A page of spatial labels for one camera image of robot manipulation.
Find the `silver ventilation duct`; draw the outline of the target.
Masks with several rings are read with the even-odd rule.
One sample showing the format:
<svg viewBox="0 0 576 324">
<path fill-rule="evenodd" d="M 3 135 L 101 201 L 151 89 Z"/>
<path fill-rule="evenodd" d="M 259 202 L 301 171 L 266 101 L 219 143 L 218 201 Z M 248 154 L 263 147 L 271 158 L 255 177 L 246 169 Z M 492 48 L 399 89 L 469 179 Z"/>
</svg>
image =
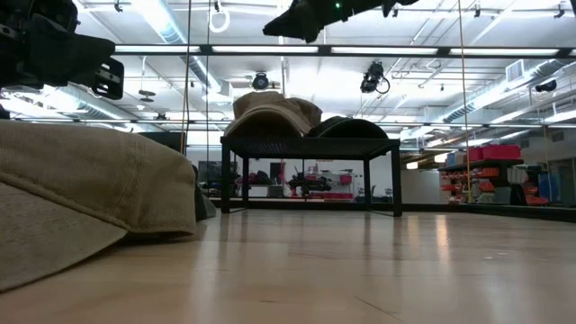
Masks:
<svg viewBox="0 0 576 324">
<path fill-rule="evenodd" d="M 553 58 L 543 61 L 519 59 L 505 68 L 505 76 L 466 95 L 466 98 L 447 108 L 438 117 L 440 122 L 451 123 L 467 113 L 475 112 L 487 105 L 531 86 L 551 79 L 558 71 L 576 63 L 576 58 Z"/>
<path fill-rule="evenodd" d="M 185 45 L 188 41 L 166 0 L 130 0 L 131 6 L 145 19 L 160 39 L 167 44 Z M 193 75 L 209 90 L 219 93 L 221 83 L 197 56 L 182 56 Z"/>
</svg>

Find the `storage shelf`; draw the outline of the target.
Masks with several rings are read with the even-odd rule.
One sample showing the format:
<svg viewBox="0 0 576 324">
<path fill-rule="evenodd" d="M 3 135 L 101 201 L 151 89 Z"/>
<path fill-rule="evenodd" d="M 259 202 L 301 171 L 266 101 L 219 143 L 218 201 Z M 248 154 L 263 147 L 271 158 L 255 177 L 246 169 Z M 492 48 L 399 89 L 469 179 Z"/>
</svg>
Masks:
<svg viewBox="0 0 576 324">
<path fill-rule="evenodd" d="M 467 151 L 450 153 L 439 169 L 440 189 L 449 204 L 545 206 L 553 199 L 544 164 L 521 159 L 470 161 Z"/>
</svg>

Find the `black perforated metal rack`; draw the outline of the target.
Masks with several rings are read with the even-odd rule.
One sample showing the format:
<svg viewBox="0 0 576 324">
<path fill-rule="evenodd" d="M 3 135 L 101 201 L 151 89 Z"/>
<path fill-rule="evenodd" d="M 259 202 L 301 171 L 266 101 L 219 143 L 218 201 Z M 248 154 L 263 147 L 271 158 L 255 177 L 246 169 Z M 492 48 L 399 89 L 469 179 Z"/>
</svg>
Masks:
<svg viewBox="0 0 576 324">
<path fill-rule="evenodd" d="M 386 154 L 391 155 L 392 203 L 391 212 L 400 217 L 403 212 L 401 197 L 400 142 L 397 139 L 351 139 L 351 138 L 231 138 L 222 137 L 221 144 L 221 194 L 220 211 L 230 212 L 230 157 L 242 159 L 242 207 L 270 209 L 333 210 L 328 203 L 255 202 L 248 198 L 248 163 L 251 158 L 314 159 L 361 161 L 364 168 L 364 204 L 350 204 L 351 211 L 370 211 L 373 208 L 370 162 Z"/>
</svg>

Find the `tan baseball cap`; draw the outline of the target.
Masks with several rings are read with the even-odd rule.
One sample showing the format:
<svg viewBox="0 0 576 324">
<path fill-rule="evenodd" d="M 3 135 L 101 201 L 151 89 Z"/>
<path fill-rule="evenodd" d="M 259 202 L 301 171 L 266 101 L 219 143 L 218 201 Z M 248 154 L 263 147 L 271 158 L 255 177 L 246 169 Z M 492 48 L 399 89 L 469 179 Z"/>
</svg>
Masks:
<svg viewBox="0 0 576 324">
<path fill-rule="evenodd" d="M 292 120 L 301 133 L 306 134 L 321 123 L 322 110 L 316 104 L 296 97 L 288 98 L 287 101 L 292 106 Z"/>
<path fill-rule="evenodd" d="M 193 235 L 194 182 L 184 155 L 140 134 L 0 121 L 0 293 L 127 237 Z"/>
<path fill-rule="evenodd" d="M 251 92 L 233 103 L 234 120 L 224 131 L 231 138 L 299 138 L 292 106 L 275 91 Z"/>
</svg>

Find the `large red storage bin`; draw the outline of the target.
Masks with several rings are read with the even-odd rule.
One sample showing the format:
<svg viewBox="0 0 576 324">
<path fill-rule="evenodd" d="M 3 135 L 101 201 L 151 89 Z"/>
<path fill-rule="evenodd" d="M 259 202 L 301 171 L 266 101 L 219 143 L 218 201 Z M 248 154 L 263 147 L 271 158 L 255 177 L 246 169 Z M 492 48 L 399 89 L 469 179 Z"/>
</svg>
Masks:
<svg viewBox="0 0 576 324">
<path fill-rule="evenodd" d="M 521 149 L 516 145 L 489 145 L 471 148 L 468 157 L 470 161 L 521 159 Z"/>
</svg>

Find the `black background machine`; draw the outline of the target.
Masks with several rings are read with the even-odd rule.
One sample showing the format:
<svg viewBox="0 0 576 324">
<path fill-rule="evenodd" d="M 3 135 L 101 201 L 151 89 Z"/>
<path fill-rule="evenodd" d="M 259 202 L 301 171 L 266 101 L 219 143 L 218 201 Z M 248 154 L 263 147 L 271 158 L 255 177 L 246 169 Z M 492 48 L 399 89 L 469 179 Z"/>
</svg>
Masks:
<svg viewBox="0 0 576 324">
<path fill-rule="evenodd" d="M 332 189 L 329 182 L 330 180 L 324 176 L 306 176 L 304 172 L 297 172 L 288 182 L 288 186 L 293 194 L 308 198 L 312 191 L 329 192 Z"/>
</svg>

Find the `dark wall board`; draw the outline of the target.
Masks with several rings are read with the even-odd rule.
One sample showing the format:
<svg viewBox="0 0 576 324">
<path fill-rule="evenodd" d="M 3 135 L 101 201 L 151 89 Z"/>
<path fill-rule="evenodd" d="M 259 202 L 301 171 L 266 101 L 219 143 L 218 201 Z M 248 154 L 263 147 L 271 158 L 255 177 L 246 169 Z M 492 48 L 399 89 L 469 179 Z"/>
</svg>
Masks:
<svg viewBox="0 0 576 324">
<path fill-rule="evenodd" d="M 200 183 L 221 181 L 222 163 L 220 161 L 199 161 L 197 167 Z"/>
</svg>

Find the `black monitor screen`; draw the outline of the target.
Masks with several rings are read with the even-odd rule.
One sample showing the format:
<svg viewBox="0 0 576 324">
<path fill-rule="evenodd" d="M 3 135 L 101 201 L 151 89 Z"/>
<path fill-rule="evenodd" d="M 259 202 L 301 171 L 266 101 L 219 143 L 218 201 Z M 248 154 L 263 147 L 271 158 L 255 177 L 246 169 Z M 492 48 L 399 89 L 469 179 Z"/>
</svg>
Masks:
<svg viewBox="0 0 576 324">
<path fill-rule="evenodd" d="M 186 135 L 184 132 L 140 132 L 139 135 L 180 153 L 185 152 Z"/>
</svg>

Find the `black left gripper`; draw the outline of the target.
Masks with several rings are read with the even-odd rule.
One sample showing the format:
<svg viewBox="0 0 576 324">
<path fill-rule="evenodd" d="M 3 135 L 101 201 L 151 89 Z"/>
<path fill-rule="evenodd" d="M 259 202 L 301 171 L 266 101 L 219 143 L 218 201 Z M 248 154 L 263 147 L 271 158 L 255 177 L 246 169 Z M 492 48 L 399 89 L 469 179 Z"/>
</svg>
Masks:
<svg viewBox="0 0 576 324">
<path fill-rule="evenodd" d="M 81 84 L 112 100 L 123 97 L 124 65 L 116 45 L 76 33 L 72 0 L 0 0 L 0 89 Z"/>
</svg>

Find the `black aluminium rig frame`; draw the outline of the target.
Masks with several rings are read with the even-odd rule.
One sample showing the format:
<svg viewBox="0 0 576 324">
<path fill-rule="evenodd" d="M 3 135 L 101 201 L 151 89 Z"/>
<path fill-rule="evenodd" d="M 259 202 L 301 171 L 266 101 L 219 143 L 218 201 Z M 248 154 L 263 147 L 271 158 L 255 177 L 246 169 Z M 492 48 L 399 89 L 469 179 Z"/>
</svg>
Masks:
<svg viewBox="0 0 576 324">
<path fill-rule="evenodd" d="M 576 48 L 426 48 L 426 47 L 355 47 L 355 46 L 331 46 L 331 45 L 172 45 L 172 44 L 154 44 L 154 45 L 136 45 L 136 44 L 122 44 L 116 45 L 116 50 L 113 56 L 189 56 L 194 54 L 197 56 L 205 56 L 207 59 L 210 57 L 218 56 L 249 56 L 249 57 L 316 57 L 316 58 L 346 58 L 346 57 L 376 57 L 376 58 L 433 58 L 433 59 L 456 59 L 457 54 L 463 54 L 464 59 L 576 59 Z M 27 117 L 10 117 L 10 120 L 18 122 L 43 122 L 43 123 L 110 123 L 110 124 L 136 124 L 136 125 L 156 125 L 156 124 L 183 124 L 189 126 L 190 124 L 206 124 L 206 125 L 224 125 L 228 121 L 211 121 L 211 120 L 139 120 L 133 118 L 120 118 L 120 119 L 82 119 L 82 118 L 27 118 Z M 519 130 L 536 130 L 542 129 L 546 131 L 552 130 L 576 130 L 576 123 L 559 123 L 559 122 L 546 122 L 537 124 L 511 124 L 511 123 L 441 123 L 441 122 L 377 122 L 378 126 L 394 126 L 394 127 L 451 127 L 460 128 L 464 127 L 466 131 L 471 128 L 474 129 L 519 129 Z M 565 221 L 573 222 L 570 219 L 570 213 L 576 211 L 560 211 L 561 208 L 553 207 L 547 210 L 536 209 L 532 211 L 535 215 L 528 217 L 528 207 L 510 207 L 497 204 L 484 204 L 479 207 L 473 207 L 470 204 L 468 207 L 464 205 L 449 207 L 447 205 L 433 205 L 422 203 L 402 203 L 403 212 L 471 212 L 471 213 L 485 213 L 509 217 L 519 218 L 536 218 L 542 216 L 545 220 L 549 221 Z M 373 204 L 370 210 L 374 213 L 391 212 L 392 204 Z"/>
</svg>

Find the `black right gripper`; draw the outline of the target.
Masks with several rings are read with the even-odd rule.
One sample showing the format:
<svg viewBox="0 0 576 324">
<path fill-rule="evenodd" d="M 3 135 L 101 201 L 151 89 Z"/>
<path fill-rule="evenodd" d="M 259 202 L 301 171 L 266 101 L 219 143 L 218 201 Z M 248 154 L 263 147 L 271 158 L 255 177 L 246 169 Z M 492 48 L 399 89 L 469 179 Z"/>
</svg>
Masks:
<svg viewBox="0 0 576 324">
<path fill-rule="evenodd" d="M 384 18 L 388 17 L 397 5 L 413 5 L 419 0 L 336 0 L 334 15 L 340 21 L 370 11 L 381 9 Z M 331 9 L 311 7 L 308 0 L 293 0 L 290 7 L 263 28 L 265 36 L 303 37 L 306 43 L 314 42 L 332 18 Z"/>
</svg>

